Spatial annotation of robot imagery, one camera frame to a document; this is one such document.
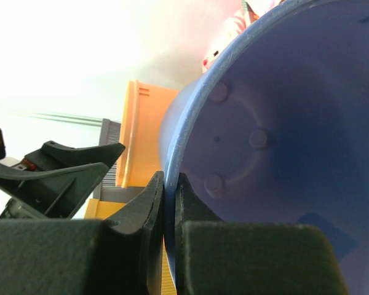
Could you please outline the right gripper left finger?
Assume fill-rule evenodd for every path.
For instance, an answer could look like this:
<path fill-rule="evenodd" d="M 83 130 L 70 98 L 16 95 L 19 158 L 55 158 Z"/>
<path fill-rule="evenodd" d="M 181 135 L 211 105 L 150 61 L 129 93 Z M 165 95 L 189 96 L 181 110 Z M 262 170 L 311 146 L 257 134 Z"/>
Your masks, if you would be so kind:
<path fill-rule="evenodd" d="M 159 294 L 163 200 L 157 172 L 129 221 L 0 221 L 0 294 Z"/>

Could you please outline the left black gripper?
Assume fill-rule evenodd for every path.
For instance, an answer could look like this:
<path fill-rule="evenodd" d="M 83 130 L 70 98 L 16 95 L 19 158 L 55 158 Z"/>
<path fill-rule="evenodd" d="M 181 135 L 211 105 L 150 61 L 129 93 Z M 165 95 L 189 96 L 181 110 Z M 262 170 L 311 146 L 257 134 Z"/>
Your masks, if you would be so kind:
<path fill-rule="evenodd" d="M 113 160 L 125 151 L 121 143 L 109 147 L 117 153 Z M 48 141 L 41 151 L 42 171 L 0 155 L 0 190 L 10 196 L 1 219 L 70 219 L 111 168 L 99 146 L 73 148 Z"/>

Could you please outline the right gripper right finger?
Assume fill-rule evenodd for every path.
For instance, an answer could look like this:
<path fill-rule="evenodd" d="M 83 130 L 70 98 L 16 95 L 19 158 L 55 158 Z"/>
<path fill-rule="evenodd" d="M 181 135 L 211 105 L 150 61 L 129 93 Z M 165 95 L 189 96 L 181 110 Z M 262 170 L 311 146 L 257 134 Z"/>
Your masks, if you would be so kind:
<path fill-rule="evenodd" d="M 347 294 L 333 249 L 316 227 L 222 221 L 186 175 L 175 193 L 179 294 Z"/>

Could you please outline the yellow slotted plastic basket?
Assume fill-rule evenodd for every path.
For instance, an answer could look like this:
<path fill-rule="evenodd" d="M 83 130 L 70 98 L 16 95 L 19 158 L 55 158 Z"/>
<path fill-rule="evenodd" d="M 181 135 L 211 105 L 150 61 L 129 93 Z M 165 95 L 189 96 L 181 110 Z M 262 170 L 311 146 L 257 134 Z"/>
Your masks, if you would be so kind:
<path fill-rule="evenodd" d="M 140 217 L 138 213 L 131 213 L 128 204 L 120 202 L 108 202 L 98 199 L 89 199 L 84 213 L 84 219 L 106 220 L 110 217 L 129 221 L 129 218 Z M 161 291 L 160 294 L 177 294 L 167 260 L 164 238 L 162 239 L 162 267 L 161 267 Z"/>

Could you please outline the orange plastic bucket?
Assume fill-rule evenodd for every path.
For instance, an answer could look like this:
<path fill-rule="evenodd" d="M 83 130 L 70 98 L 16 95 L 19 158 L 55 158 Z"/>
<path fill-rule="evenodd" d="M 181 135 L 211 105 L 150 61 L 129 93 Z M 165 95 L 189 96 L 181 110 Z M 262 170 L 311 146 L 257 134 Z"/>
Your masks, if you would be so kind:
<path fill-rule="evenodd" d="M 177 90 L 128 81 L 119 142 L 125 151 L 117 160 L 116 185 L 145 187 L 161 170 L 159 130 Z"/>

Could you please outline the blue plastic bucket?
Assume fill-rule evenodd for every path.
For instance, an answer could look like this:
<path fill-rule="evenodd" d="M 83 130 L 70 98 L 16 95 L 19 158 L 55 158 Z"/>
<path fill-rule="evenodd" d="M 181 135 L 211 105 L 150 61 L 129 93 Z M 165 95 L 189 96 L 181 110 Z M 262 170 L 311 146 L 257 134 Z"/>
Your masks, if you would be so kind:
<path fill-rule="evenodd" d="M 184 173 L 222 220 L 303 222 L 369 294 L 369 1 L 284 1 L 179 92 L 158 139 L 176 272 Z"/>

